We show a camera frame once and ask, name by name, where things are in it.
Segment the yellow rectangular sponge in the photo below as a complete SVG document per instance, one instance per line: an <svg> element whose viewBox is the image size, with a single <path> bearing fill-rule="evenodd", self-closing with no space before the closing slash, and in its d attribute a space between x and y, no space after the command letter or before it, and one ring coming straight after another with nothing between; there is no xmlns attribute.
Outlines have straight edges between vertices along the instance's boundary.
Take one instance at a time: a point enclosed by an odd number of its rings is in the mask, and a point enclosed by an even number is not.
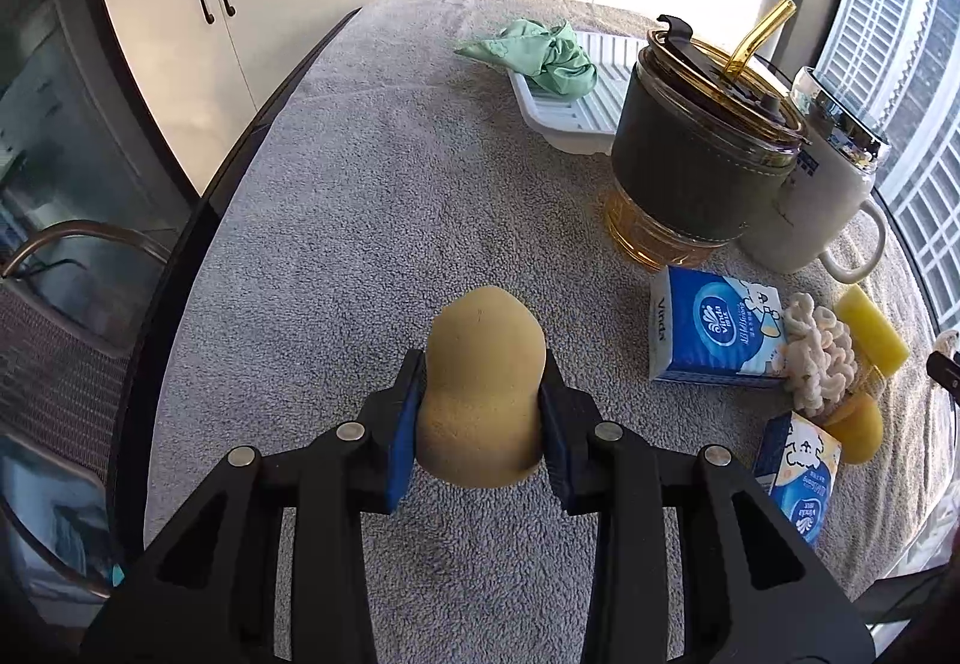
<svg viewBox="0 0 960 664"><path fill-rule="evenodd" d="M835 304L835 315L850 328L862 355L885 378L891 378L910 356L907 343L859 285L851 285Z"/></svg>

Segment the blue tissue pack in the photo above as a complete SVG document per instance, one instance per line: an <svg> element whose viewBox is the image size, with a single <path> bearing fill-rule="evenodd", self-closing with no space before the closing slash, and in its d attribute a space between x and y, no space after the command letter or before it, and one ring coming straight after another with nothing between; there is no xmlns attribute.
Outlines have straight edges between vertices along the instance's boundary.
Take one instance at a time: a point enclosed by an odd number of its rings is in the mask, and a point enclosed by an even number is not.
<svg viewBox="0 0 960 664"><path fill-rule="evenodd" d="M786 379L779 292L667 265L651 280L649 378L771 388Z"/></svg>
<svg viewBox="0 0 960 664"><path fill-rule="evenodd" d="M841 443L796 412L766 423L754 462L763 492L814 547L827 519Z"/></svg>

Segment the green cloth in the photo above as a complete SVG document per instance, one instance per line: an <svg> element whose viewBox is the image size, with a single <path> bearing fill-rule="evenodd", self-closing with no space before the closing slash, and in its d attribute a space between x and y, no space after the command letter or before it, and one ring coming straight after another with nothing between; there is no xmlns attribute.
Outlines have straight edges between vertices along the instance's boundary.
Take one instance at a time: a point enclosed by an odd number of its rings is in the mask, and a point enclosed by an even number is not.
<svg viewBox="0 0 960 664"><path fill-rule="evenodd" d="M597 85L597 67L568 22L545 26L517 19L494 37L460 43L454 53L526 77L542 92L578 100Z"/></svg>

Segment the metal mesh chair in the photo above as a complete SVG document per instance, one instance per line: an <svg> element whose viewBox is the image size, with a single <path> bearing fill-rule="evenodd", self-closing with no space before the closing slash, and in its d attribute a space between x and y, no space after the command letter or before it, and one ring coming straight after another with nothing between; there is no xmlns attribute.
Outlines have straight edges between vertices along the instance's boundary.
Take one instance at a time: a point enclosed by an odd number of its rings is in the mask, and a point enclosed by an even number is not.
<svg viewBox="0 0 960 664"><path fill-rule="evenodd" d="M135 249L158 265L171 251L139 230L64 220L2 259L2 529L14 540L5 560L25 581L99 602L122 579L106 478L132 349L65 315L29 283L64 264L88 269L73 258L41 258L73 238Z"/></svg>

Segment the white mug chrome lid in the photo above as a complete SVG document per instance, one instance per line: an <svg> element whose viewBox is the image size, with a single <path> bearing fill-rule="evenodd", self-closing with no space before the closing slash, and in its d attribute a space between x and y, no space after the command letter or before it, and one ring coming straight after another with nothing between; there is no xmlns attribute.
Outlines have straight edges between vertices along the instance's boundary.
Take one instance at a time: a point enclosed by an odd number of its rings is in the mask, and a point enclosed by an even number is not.
<svg viewBox="0 0 960 664"><path fill-rule="evenodd" d="M887 241L887 220L871 193L889 146L809 67L797 71L789 100L805 122L807 139L791 175L740 238L740 248L780 274L817 261L836 282L862 282L884 256ZM828 246L857 214L874 222L877 241L866 262L844 269Z"/></svg>

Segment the beige gourd makeup sponge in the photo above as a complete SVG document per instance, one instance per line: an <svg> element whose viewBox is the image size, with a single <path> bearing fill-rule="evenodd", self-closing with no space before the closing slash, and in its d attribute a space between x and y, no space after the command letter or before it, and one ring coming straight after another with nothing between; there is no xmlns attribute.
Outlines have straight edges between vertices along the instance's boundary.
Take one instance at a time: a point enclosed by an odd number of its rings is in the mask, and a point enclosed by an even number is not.
<svg viewBox="0 0 960 664"><path fill-rule="evenodd" d="M542 457L537 394L547 344L539 321L503 288L448 304L427 342L427 391L416 419L416 460L464 488L516 485Z"/></svg>

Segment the amber glass tumbler green sleeve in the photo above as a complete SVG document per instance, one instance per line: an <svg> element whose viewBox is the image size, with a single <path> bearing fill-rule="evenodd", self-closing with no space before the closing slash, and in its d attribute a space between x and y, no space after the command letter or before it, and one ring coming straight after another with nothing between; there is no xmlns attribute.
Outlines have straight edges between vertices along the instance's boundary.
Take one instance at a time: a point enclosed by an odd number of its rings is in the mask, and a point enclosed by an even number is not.
<svg viewBox="0 0 960 664"><path fill-rule="evenodd" d="M649 271L697 267L737 241L797 165L805 122L748 67L795 13L793 1L779 1L732 53L675 15L647 35L613 139L604 220Z"/></svg>

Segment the grey towel table cover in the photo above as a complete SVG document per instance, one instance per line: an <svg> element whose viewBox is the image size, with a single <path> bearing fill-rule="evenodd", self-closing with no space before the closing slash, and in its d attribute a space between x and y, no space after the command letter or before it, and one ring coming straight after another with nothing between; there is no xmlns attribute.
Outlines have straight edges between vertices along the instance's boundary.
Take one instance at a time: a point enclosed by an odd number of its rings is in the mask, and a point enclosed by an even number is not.
<svg viewBox="0 0 960 664"><path fill-rule="evenodd" d="M519 17L636 35L638 15L547 0L384 0L325 46L224 212L172 344L145 529L229 449L311 443L394 379L446 304L496 285L602 414L681 453L752 462L781 389L654 382L649 276L604 225L605 157L551 148L462 41ZM466 490L415 474L363 524L384 662L573 662L597 524L544 474Z"/></svg>

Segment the yellow round sponge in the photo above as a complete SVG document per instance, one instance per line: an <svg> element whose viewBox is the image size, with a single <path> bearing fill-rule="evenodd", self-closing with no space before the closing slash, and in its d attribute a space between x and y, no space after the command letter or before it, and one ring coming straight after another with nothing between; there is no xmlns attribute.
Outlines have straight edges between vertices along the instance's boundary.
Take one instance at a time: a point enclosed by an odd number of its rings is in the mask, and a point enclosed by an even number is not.
<svg viewBox="0 0 960 664"><path fill-rule="evenodd" d="M884 441L884 419L874 396L854 393L822 423L841 443L844 464L866 464Z"/></svg>

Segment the white plastic tray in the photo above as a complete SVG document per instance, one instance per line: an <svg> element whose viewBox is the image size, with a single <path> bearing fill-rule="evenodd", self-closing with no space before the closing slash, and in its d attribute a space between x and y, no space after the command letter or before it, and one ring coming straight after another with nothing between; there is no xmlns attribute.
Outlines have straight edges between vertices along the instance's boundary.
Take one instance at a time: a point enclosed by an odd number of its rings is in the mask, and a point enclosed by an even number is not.
<svg viewBox="0 0 960 664"><path fill-rule="evenodd" d="M545 92L514 70L506 76L524 122L551 147L571 155L608 155L633 67L647 41L599 31L576 30L574 35L597 69L596 85L584 97L570 100Z"/></svg>

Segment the white knotted rope toy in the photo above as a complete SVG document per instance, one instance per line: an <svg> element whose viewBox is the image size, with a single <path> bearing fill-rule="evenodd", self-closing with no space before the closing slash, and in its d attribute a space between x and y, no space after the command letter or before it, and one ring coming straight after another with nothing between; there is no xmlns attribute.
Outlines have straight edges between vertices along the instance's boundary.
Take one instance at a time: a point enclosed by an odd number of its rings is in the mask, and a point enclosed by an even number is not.
<svg viewBox="0 0 960 664"><path fill-rule="evenodd" d="M850 326L804 292L788 298L782 322L788 338L784 388L797 412L820 417L846 396L859 370Z"/></svg>

